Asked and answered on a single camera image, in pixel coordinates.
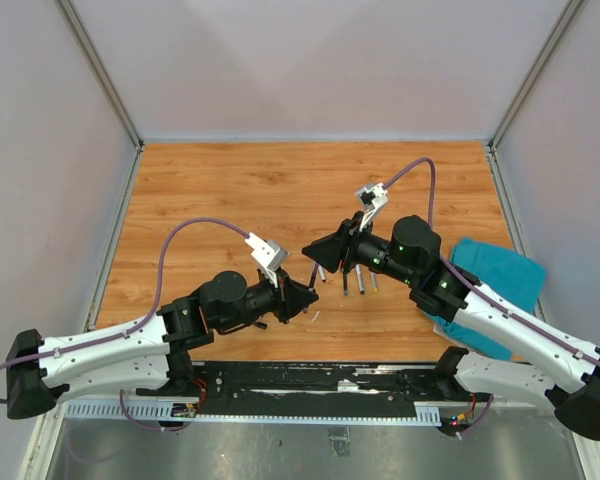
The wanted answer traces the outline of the white pen black end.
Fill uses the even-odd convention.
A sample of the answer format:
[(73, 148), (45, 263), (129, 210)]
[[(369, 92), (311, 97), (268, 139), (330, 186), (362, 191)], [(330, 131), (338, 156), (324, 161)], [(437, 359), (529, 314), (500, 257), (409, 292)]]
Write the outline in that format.
[(325, 270), (323, 269), (323, 267), (320, 266), (320, 265), (318, 265), (318, 270), (317, 271), (318, 271), (318, 275), (319, 275), (319, 278), (320, 278), (321, 282), (322, 283), (326, 283), (327, 282), (327, 276), (326, 276), (326, 273), (325, 273)]

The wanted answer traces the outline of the dark purple pen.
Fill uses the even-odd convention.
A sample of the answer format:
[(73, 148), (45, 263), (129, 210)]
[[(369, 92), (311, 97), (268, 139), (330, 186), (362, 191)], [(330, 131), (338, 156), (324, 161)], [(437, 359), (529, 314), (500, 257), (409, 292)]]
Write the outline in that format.
[[(315, 293), (315, 283), (316, 283), (316, 278), (317, 278), (318, 267), (319, 267), (319, 265), (314, 262), (314, 265), (311, 270), (309, 284), (308, 284), (309, 290), (314, 293)], [(305, 307), (303, 309), (303, 313), (305, 313), (305, 314), (308, 313), (308, 310), (309, 310), (309, 307)]]

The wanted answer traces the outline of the teal barrel gel pen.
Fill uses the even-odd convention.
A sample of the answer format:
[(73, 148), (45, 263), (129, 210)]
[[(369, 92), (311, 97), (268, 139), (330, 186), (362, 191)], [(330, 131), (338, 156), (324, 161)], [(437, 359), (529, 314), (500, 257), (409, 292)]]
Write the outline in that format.
[(348, 274), (346, 272), (342, 272), (342, 287), (343, 287), (343, 295), (349, 295), (349, 282), (348, 282)]

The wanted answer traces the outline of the white pen black tip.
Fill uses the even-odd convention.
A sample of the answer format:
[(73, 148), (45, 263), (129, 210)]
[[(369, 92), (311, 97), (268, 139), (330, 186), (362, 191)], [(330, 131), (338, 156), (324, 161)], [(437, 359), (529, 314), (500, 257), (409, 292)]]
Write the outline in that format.
[(357, 284), (358, 284), (359, 293), (360, 293), (360, 295), (364, 295), (366, 293), (366, 289), (365, 289), (365, 283), (364, 283), (364, 279), (363, 279), (361, 265), (356, 264), (355, 274), (356, 274), (356, 280), (357, 280)]

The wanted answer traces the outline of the white marker yellow end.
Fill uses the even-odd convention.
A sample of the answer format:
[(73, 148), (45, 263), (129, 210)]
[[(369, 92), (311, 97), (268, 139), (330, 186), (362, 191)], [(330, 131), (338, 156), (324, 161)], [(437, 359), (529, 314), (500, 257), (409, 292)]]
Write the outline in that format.
[(371, 277), (372, 290), (374, 293), (377, 293), (379, 290), (377, 274), (375, 272), (370, 272), (370, 277)]

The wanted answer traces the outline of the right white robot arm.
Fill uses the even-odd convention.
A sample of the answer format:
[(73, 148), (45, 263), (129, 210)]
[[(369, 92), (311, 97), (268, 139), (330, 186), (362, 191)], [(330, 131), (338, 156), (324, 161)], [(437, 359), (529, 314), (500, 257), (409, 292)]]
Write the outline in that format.
[(435, 392), (454, 400), (468, 391), (548, 408), (572, 432), (600, 441), (600, 346), (560, 331), (520, 309), (440, 253), (441, 238), (421, 217), (399, 219), (385, 240), (362, 213), (303, 247), (331, 273), (361, 265), (407, 284), (423, 312), (469, 328), (523, 358), (491, 360), (450, 348), (433, 375)]

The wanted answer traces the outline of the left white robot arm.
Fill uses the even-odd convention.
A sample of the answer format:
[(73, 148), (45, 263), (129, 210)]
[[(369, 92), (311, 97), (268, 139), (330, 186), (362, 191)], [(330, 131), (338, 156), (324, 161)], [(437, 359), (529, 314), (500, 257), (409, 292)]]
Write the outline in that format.
[(136, 319), (76, 336), (44, 338), (19, 333), (7, 356), (6, 409), (11, 420), (36, 417), (74, 398), (116, 393), (195, 397), (205, 380), (189, 353), (272, 314), (282, 323), (319, 298), (280, 270), (249, 285), (224, 271), (149, 319)]

